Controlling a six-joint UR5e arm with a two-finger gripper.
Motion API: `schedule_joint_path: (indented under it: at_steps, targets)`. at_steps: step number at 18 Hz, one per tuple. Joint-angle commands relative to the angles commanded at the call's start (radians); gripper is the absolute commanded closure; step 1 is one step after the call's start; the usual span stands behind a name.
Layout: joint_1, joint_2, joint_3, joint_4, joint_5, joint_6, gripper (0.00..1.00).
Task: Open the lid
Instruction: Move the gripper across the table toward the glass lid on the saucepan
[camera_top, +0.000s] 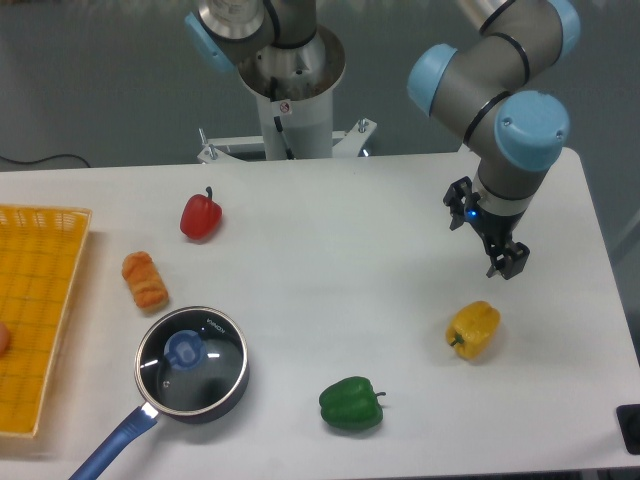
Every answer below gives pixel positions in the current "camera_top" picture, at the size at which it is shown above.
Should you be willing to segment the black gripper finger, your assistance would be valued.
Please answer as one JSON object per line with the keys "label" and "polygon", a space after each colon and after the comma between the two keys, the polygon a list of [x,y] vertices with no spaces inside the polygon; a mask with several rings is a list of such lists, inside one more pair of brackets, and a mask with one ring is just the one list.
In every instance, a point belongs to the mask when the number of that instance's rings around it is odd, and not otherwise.
{"label": "black gripper finger", "polygon": [[454,231],[468,221],[467,201],[473,199],[472,182],[463,177],[453,182],[447,189],[443,203],[449,208],[451,217],[449,229]]}
{"label": "black gripper finger", "polygon": [[509,241],[504,246],[490,245],[487,255],[490,267],[486,276],[492,278],[499,275],[504,280],[510,280],[524,270],[530,249],[521,242]]}

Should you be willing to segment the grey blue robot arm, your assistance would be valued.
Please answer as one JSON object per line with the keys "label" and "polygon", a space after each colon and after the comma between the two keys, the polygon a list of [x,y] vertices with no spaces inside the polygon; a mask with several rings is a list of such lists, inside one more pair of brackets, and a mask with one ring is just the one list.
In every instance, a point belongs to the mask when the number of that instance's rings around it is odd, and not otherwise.
{"label": "grey blue robot arm", "polygon": [[[529,81],[565,57],[581,34],[567,1],[463,1],[480,39],[459,51],[430,47],[407,80],[412,102],[475,153],[473,177],[450,185],[451,225],[469,225],[483,243],[490,275],[518,275],[530,252],[513,232],[570,131],[555,97]],[[202,1],[184,21],[214,69],[239,74],[258,107],[268,159],[330,158],[357,149],[333,138],[333,91],[344,48],[317,19],[312,1]]]}

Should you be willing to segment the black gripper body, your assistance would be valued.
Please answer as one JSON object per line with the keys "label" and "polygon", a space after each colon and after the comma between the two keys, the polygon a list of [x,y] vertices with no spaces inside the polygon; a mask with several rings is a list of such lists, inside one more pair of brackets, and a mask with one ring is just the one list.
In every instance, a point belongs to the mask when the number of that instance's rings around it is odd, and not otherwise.
{"label": "black gripper body", "polygon": [[464,220],[481,238],[486,250],[506,250],[513,243],[513,231],[524,210],[495,213],[487,200],[493,200],[493,197],[482,197],[479,192],[472,192],[464,202]]}

